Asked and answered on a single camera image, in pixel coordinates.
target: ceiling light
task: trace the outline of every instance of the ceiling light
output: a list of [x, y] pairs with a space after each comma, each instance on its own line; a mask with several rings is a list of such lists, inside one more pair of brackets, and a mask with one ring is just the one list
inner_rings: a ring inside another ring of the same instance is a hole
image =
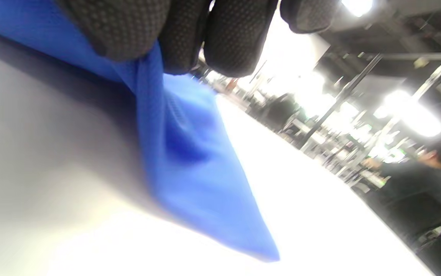
[[361, 17], [372, 9], [373, 0], [342, 0], [342, 4], [357, 17]]
[[389, 116], [389, 112], [384, 106], [377, 108], [377, 110], [374, 112], [374, 117], [377, 119], [384, 119], [387, 116]]
[[385, 107], [423, 136], [433, 137], [441, 132], [441, 123], [438, 119], [424, 106], [413, 101], [404, 91], [398, 90], [387, 96]]

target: dark shirt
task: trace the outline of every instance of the dark shirt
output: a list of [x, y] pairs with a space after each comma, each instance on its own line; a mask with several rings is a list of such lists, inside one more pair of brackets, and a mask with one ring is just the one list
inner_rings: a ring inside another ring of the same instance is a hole
[[383, 177], [391, 177], [378, 191], [382, 204], [391, 204], [421, 193], [427, 193], [441, 203], [441, 169], [417, 161], [408, 161], [384, 163], [380, 174]]

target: metal pole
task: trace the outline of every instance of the metal pole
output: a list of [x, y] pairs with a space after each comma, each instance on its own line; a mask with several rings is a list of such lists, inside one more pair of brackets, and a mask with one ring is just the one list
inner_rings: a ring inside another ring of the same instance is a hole
[[374, 59], [364, 68], [364, 70], [357, 75], [349, 84], [347, 84], [338, 94], [336, 102], [333, 106], [329, 108], [329, 110], [324, 114], [311, 128], [311, 130], [304, 136], [304, 138], [299, 143], [299, 149], [301, 149], [309, 140], [309, 138], [321, 127], [324, 121], [328, 119], [328, 117], [338, 108], [340, 105], [348, 99], [348, 97], [352, 94], [354, 89], [357, 87], [357, 85], [360, 84], [360, 82], [366, 77], [371, 70], [379, 63], [379, 61], [382, 59], [381, 54], [377, 54]]
[[[427, 92], [434, 84], [436, 84], [441, 77], [441, 65], [434, 71], [434, 73], [431, 74], [431, 76], [420, 86], [420, 88], [413, 94], [411, 97], [412, 101], [418, 101], [425, 92]], [[375, 139], [372, 143], [369, 144], [367, 149], [363, 152], [359, 158], [355, 159], [351, 167], [357, 166], [360, 162], [362, 162], [369, 154], [369, 152], [379, 144], [382, 144], [385, 142], [386, 136], [391, 131], [391, 129], [401, 120], [400, 117], [397, 115], [394, 115], [391, 120], [386, 124], [386, 126], [382, 129], [381, 133], [379, 134], [378, 138]]]

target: gloved hand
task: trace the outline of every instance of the gloved hand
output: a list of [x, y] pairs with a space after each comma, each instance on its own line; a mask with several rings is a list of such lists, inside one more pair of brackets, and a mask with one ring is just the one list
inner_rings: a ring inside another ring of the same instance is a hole
[[[114, 61], [146, 54], [159, 38], [166, 73], [185, 74], [203, 46], [207, 64], [228, 77], [256, 68], [278, 0], [56, 0], [94, 51]], [[282, 0], [295, 33], [324, 30], [340, 0]]]

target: gray surface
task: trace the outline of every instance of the gray surface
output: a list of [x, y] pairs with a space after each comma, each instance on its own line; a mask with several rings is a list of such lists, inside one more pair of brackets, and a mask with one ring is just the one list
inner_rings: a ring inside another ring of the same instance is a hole
[[0, 40], [0, 275], [38, 274], [52, 241], [35, 236], [100, 220], [110, 191], [162, 215], [140, 177], [134, 101]]

